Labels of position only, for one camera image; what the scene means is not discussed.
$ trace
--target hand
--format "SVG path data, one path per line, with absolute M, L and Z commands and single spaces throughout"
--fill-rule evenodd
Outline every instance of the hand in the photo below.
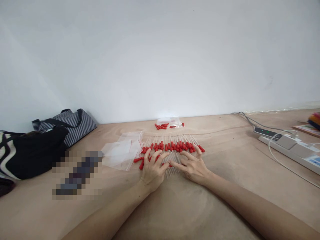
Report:
M 140 182 L 149 190 L 149 192 L 155 191 L 160 184 L 163 182 L 164 173 L 169 168 L 169 163 L 166 162 L 164 165 L 161 166 L 161 162 L 164 158 L 166 158 L 169 153 L 164 153 L 160 155 L 157 161 L 157 156 L 162 153 L 162 151 L 156 151 L 149 162 L 148 156 L 151 149 L 149 149 L 146 154 L 144 155 L 144 166 L 142 171 L 142 177 Z
M 209 178 L 209 175 L 212 173 L 209 171 L 204 164 L 201 155 L 202 152 L 200 148 L 193 144 L 194 148 L 196 149 L 197 155 L 194 157 L 188 152 L 181 152 L 181 156 L 186 156 L 187 160 L 181 158 L 180 161 L 182 164 L 178 164 L 173 161 L 169 161 L 170 165 L 179 169 L 180 171 L 184 172 L 186 177 L 191 181 L 198 183 L 200 185 L 204 185 Z

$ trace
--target white cable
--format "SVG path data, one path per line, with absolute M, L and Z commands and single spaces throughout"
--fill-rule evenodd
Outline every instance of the white cable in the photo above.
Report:
M 281 134 L 281 133 L 287 132 L 287 131 L 293 131 L 293 132 L 296 132 L 296 133 L 297 133 L 296 130 L 291 130 L 291 129 L 289 129 L 289 130 L 283 130 L 283 131 L 279 132 L 278 134 Z M 280 165 L 282 165 L 283 167 L 285 167 L 286 169 L 288 169 L 289 171 L 293 172 L 294 174 L 298 175 L 298 176 L 301 177 L 302 179 L 306 180 L 308 183 L 311 183 L 313 186 L 315 186 L 315 187 L 317 187 L 317 188 L 320 189 L 320 187 L 319 187 L 317 184 L 315 184 L 315 183 L 313 183 L 313 182 L 310 182 L 308 179 L 300 176 L 298 173 L 294 172 L 293 170 L 291 170 L 290 168 L 288 168 L 286 165 L 284 165 L 283 163 L 281 163 L 281 162 L 273 155 L 273 153 L 272 153 L 272 151 L 271 151 L 271 148 L 270 148 L 270 143 L 271 143 L 272 139 L 273 139 L 276 135 L 274 135 L 274 136 L 269 140 L 269 142 L 268 142 L 269 151 L 270 151 L 271 155 L 273 156 L 273 158 L 276 160 L 276 162 L 279 163 Z

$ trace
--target gray cable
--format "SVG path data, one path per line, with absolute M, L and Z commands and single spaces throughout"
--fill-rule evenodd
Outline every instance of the gray cable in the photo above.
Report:
M 241 115 L 241 116 L 244 116 L 244 117 L 248 120 L 248 122 L 249 122 L 252 126 L 255 126 L 255 127 L 259 127 L 259 126 L 257 126 L 256 124 L 252 123 L 249 119 L 251 119 L 252 121 L 258 123 L 259 125 L 261 125 L 261 126 L 263 126 L 263 127 L 265 127 L 265 128 L 270 128 L 270 129 L 275 129 L 275 130 L 283 131 L 283 129 L 280 129 L 280 128 L 272 128 L 272 127 L 268 127 L 268 126 L 262 125 L 261 123 L 257 122 L 256 120 L 248 117 L 244 112 L 231 113 L 231 114 L 239 114 L 239 115 Z

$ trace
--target charger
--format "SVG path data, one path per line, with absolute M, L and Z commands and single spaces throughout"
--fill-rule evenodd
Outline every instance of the charger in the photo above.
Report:
M 294 145 L 290 152 L 302 157 L 302 158 L 308 158 L 313 155 L 316 155 L 320 152 L 318 148 L 313 147 L 310 144 L 306 144 L 304 142 L 298 142 L 296 145 Z
M 295 144 L 297 144 L 298 142 L 301 142 L 301 139 L 297 138 L 297 135 L 294 134 L 284 134 L 278 141 L 277 144 L 279 144 L 280 146 L 286 148 L 286 149 L 290 149 L 292 148 Z

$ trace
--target electrical cord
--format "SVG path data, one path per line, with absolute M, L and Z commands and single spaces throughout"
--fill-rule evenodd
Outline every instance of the electrical cord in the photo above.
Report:
M 257 126 L 256 124 L 252 123 L 250 120 L 252 120 L 252 121 L 254 121 L 254 122 L 258 123 L 258 124 L 259 124 L 259 125 L 261 125 L 262 127 L 270 128 L 270 129 L 275 129 L 275 130 L 279 130 L 279 131 L 283 131 L 283 129 L 280 129 L 280 128 L 273 128 L 273 127 L 265 126 L 265 125 L 263 125 L 263 124 L 261 124 L 261 123 L 257 122 L 256 120 L 254 120 L 254 119 L 252 119 L 252 118 L 248 117 L 244 112 L 238 112 L 238 113 L 235 113 L 235 112 L 234 112 L 234 113 L 231 113 L 231 114 L 239 114 L 239 115 L 241 115 L 241 116 L 244 116 L 244 117 L 248 120 L 248 122 L 249 122 L 252 126 L 255 126 L 255 127 L 259 127 L 259 126 Z
M 290 130 L 290 129 L 289 129 L 289 130 L 283 130 L 283 131 L 279 132 L 278 134 L 281 134 L 281 133 L 287 132 L 287 131 L 291 131 L 291 132 L 296 132 L 296 133 L 298 133 L 296 130 Z M 319 187 L 317 184 L 315 184 L 315 183 L 309 181 L 308 179 L 300 176 L 298 173 L 294 172 L 293 170 L 291 170 L 290 168 L 288 168 L 286 165 L 284 165 L 283 163 L 281 163 L 281 162 L 273 155 L 273 153 L 272 153 L 272 151 L 271 151 L 271 148 L 270 148 L 270 143 L 271 143 L 271 141 L 273 140 L 273 138 L 274 138 L 275 136 L 276 136 L 276 135 L 274 135 L 274 136 L 269 140 L 269 142 L 268 142 L 268 148 L 269 148 L 269 151 L 270 151 L 271 155 L 272 155 L 273 158 L 276 160 L 276 162 L 279 163 L 281 166 L 285 167 L 286 169 L 288 169 L 289 171 L 293 172 L 293 173 L 296 174 L 297 176 L 299 176 L 299 177 L 301 177 L 302 179 L 306 180 L 308 183 L 311 183 L 313 186 L 315 186 L 315 187 L 317 187 L 317 188 L 320 189 L 320 187 Z
M 239 115 L 241 115 L 241 116 L 244 116 L 244 117 L 247 119 L 247 121 L 248 121 L 252 126 L 254 126 L 254 127 L 259 127 L 259 126 L 257 126 L 256 124 L 254 124 L 254 123 L 251 122 L 250 120 L 256 122 L 257 124 L 261 125 L 262 127 L 269 128 L 269 129 L 275 129 L 275 130 L 281 131 L 281 132 L 279 132 L 278 134 L 281 134 L 281 133 L 283 133 L 283 132 L 288 132 L 288 133 L 296 132 L 296 133 L 298 133 L 296 130 L 291 130 L 291 129 L 283 130 L 283 129 L 280 129 L 280 128 L 273 128 L 273 127 L 265 126 L 265 125 L 257 122 L 256 120 L 248 117 L 244 112 L 238 112 L 238 113 L 234 112 L 234 113 L 231 113 L 231 114 L 239 114 Z M 277 136 L 278 134 L 275 134 L 275 135 L 269 140 L 269 142 L 268 142 L 269 151 L 270 151 L 271 155 L 273 156 L 273 158 L 276 160 L 276 162 L 279 163 L 281 166 L 285 167 L 286 169 L 288 169 L 289 171 L 293 172 L 293 173 L 296 174 L 297 176 L 301 177 L 303 180 L 307 181 L 308 183 L 311 183 L 312 185 L 314 185 L 315 187 L 317 187 L 317 188 L 320 189 L 320 187 L 319 187 L 317 184 L 315 184 L 315 183 L 309 181 L 308 179 L 300 176 L 298 173 L 294 172 L 293 170 L 291 170 L 290 168 L 288 168 L 286 165 L 284 165 L 283 163 L 281 163 L 281 162 L 273 155 L 273 153 L 272 153 L 272 151 L 271 151 L 271 148 L 270 148 L 270 143 L 271 143 L 271 141 L 274 139 L 274 137 Z

